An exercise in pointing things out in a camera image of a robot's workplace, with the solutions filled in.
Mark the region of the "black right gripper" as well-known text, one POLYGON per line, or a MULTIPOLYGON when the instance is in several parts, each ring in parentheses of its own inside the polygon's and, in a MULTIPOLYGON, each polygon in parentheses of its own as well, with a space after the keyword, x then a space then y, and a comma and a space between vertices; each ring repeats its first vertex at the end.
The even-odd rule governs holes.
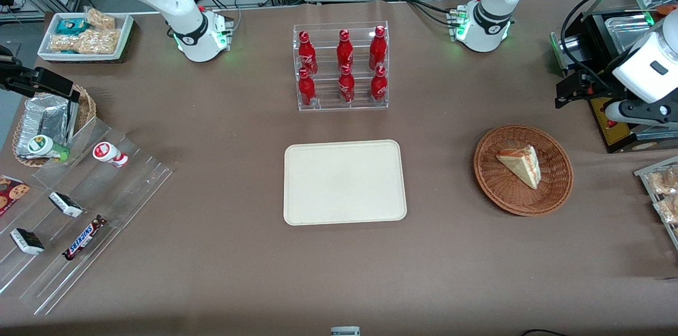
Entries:
POLYGON ((32 86, 30 79, 24 73, 31 71, 24 67, 22 62, 6 47, 1 46, 1 88, 5 91, 16 92, 21 95, 35 95, 35 91, 58 95, 63 99, 78 103, 80 93, 75 90, 74 83, 46 68, 34 69, 32 86))

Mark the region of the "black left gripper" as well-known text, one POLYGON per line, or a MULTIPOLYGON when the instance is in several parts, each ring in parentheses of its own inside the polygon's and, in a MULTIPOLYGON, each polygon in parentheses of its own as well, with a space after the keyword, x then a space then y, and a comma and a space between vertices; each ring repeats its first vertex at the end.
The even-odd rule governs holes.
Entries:
POLYGON ((606 98, 617 102, 628 97, 627 88, 611 72, 594 74, 590 70, 582 70, 567 76, 567 83, 556 84, 555 109, 579 100, 583 89, 583 100, 606 98))

